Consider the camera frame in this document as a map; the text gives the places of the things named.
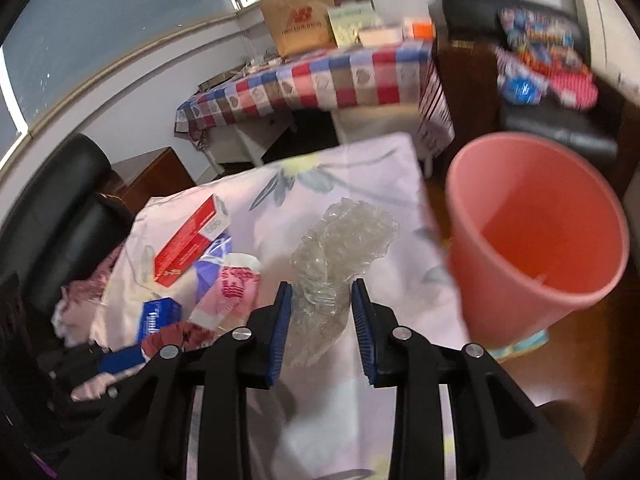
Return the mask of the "pink white paper bag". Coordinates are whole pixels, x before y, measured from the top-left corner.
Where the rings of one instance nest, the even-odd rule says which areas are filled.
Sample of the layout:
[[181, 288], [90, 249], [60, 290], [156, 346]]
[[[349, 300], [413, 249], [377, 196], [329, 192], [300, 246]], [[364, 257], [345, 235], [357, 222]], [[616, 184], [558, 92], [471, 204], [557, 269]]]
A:
[[189, 321], [217, 335], [244, 326], [256, 304], [260, 272], [262, 264], [256, 257], [230, 252]]

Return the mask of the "clear bubble wrap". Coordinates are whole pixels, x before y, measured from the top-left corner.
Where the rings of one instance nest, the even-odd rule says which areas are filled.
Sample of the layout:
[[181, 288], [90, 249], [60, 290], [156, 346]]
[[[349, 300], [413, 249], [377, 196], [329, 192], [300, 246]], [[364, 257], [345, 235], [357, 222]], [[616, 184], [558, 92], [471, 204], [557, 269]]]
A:
[[300, 239], [285, 365], [307, 367], [341, 337], [350, 311], [350, 286], [386, 256], [399, 226], [386, 210], [343, 198]]

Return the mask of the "purple bag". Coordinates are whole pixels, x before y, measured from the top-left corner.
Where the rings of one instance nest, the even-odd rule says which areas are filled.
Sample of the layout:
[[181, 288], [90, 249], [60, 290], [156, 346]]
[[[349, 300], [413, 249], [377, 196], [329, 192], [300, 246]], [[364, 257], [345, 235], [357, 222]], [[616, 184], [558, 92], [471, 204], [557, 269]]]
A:
[[227, 231], [221, 232], [210, 244], [201, 257], [193, 263], [198, 279], [195, 301], [199, 302], [206, 292], [215, 284], [224, 259], [232, 252], [232, 237]]

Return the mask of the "red blue wrapper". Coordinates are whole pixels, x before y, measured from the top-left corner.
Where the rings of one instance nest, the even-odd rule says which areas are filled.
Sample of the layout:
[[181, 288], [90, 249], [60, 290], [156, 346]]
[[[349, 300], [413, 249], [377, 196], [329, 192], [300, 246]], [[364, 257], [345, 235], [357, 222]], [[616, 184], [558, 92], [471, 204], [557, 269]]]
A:
[[215, 338], [216, 334], [212, 330], [184, 321], [164, 326], [146, 336], [142, 341], [141, 350], [145, 359], [150, 360], [166, 346], [176, 346], [181, 351], [192, 351], [210, 346]]

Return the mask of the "blue Tempo tissue pack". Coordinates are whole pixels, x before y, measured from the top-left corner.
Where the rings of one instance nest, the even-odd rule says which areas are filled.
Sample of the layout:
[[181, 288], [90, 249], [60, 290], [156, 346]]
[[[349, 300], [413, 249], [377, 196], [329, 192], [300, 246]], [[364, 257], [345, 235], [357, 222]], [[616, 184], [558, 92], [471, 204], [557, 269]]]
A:
[[137, 343], [141, 344], [147, 336], [157, 333], [161, 328], [181, 320], [182, 307], [172, 298], [158, 298], [145, 301], [139, 318]]

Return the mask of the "red medicine box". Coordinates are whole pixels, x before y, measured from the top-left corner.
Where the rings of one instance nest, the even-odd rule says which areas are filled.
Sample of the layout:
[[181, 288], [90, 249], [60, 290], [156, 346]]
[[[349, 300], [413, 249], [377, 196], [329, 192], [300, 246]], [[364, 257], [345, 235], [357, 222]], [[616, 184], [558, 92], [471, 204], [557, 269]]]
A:
[[209, 195], [155, 256], [154, 282], [164, 287], [174, 284], [230, 223], [222, 200]]

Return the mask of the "pink plastic trash bucket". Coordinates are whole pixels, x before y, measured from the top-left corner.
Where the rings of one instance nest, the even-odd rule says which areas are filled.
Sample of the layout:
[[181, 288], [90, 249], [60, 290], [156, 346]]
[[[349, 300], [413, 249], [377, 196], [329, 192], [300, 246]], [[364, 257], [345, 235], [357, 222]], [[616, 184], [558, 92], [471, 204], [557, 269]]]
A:
[[626, 269], [620, 201], [559, 143], [519, 132], [481, 136], [452, 161], [446, 200], [464, 322], [489, 349], [594, 306]]

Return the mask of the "pink garment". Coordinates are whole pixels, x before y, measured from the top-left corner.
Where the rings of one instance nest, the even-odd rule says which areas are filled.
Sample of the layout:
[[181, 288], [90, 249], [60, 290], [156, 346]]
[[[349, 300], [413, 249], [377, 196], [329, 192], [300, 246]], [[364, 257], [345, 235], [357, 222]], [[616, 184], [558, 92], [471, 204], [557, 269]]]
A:
[[61, 287], [61, 299], [54, 307], [51, 323], [65, 348], [93, 342], [96, 337], [102, 340], [103, 330], [94, 336], [91, 325], [102, 306], [105, 286], [123, 247], [122, 243], [116, 246], [85, 280], [73, 280]]

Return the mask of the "pink floral table cloth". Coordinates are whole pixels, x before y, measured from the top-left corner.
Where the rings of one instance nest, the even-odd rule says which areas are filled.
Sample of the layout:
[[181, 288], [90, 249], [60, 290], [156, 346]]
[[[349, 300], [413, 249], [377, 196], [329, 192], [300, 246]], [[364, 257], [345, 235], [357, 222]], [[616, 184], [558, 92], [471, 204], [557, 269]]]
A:
[[[256, 302], [270, 304], [281, 282], [296, 294], [322, 274], [296, 258], [306, 234], [343, 200], [385, 211], [397, 230], [382, 257], [358, 269], [370, 298], [433, 344], [459, 348], [469, 339], [459, 289], [450, 276], [413, 142], [404, 132], [311, 155], [153, 198], [134, 220], [91, 323], [91, 338], [120, 349], [137, 338], [142, 306], [175, 299], [195, 304], [196, 277], [162, 287], [153, 260], [209, 197], [226, 205], [236, 252], [256, 257], [262, 276]], [[248, 395], [250, 454], [257, 479], [383, 479], [390, 471], [395, 393], [364, 376], [349, 310], [322, 341], [314, 320], [294, 314], [278, 382]]]

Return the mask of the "black leather sofa left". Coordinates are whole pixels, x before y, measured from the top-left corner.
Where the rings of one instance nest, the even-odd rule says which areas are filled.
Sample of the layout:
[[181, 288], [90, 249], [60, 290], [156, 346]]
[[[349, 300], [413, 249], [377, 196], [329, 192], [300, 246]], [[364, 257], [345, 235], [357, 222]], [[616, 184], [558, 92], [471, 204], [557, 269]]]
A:
[[30, 178], [1, 229], [1, 275], [29, 311], [51, 316], [62, 287], [83, 281], [129, 235], [134, 216], [102, 192], [112, 166], [88, 136], [64, 140]]

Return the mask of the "wooden side table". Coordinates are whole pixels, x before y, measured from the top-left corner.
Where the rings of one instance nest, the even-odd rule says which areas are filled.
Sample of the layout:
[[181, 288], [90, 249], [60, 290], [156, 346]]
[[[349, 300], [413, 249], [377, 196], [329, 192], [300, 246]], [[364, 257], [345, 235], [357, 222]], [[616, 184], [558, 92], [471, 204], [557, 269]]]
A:
[[193, 188], [194, 180], [172, 148], [159, 148], [116, 162], [101, 193], [117, 197], [137, 214], [152, 197], [166, 197]]

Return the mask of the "checkered tablecloth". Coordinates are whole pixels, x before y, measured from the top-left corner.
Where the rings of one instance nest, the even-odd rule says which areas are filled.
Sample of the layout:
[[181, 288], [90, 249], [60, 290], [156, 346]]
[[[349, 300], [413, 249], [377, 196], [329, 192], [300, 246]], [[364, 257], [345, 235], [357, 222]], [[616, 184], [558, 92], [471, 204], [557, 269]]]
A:
[[285, 110], [416, 104], [418, 138], [433, 156], [454, 140], [429, 41], [320, 50], [194, 93], [176, 110], [174, 133], [204, 145], [207, 130]]

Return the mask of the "white plastic tray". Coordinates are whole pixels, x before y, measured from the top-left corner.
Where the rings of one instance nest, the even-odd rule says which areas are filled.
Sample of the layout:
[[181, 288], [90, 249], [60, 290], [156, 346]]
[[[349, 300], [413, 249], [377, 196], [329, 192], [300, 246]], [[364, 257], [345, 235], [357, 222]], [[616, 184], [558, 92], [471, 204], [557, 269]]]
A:
[[401, 26], [362, 28], [358, 32], [358, 40], [365, 48], [396, 46], [404, 41], [404, 31]]

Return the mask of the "blue plastic package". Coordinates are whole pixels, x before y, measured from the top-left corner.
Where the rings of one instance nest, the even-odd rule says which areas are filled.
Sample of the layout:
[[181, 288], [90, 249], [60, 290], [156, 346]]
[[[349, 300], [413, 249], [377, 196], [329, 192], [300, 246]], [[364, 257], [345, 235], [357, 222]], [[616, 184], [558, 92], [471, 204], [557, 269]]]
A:
[[537, 105], [547, 91], [547, 84], [529, 76], [499, 76], [498, 90], [513, 105]]

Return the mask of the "orange box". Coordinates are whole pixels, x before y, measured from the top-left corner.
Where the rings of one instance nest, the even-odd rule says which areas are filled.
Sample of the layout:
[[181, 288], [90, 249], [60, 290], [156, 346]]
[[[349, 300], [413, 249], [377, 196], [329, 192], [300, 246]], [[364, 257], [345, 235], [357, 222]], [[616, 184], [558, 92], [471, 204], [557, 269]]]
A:
[[405, 40], [433, 41], [436, 28], [430, 18], [404, 18], [402, 33]]

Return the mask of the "green white box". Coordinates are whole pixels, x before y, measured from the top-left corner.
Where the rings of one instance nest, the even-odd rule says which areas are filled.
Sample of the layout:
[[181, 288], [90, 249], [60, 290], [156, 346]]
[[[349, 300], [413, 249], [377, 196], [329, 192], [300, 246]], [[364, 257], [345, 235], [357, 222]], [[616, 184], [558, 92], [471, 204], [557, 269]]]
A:
[[370, 2], [349, 3], [329, 8], [328, 17], [338, 48], [359, 44], [361, 29], [375, 27], [382, 23]]

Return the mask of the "brown New Balance paper bag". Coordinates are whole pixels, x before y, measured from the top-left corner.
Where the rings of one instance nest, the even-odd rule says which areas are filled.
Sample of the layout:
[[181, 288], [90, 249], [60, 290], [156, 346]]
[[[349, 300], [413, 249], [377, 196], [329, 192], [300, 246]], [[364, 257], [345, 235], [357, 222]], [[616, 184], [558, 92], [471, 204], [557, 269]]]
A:
[[335, 46], [334, 0], [262, 0], [259, 7], [281, 58]]

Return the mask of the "colourful patterned cushion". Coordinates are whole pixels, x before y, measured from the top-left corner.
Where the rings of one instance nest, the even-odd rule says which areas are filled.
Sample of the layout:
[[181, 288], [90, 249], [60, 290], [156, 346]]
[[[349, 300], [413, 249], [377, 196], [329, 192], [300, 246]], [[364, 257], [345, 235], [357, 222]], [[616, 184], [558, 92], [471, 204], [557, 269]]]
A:
[[531, 70], [544, 76], [589, 70], [564, 18], [526, 8], [503, 8], [498, 18], [509, 49]]

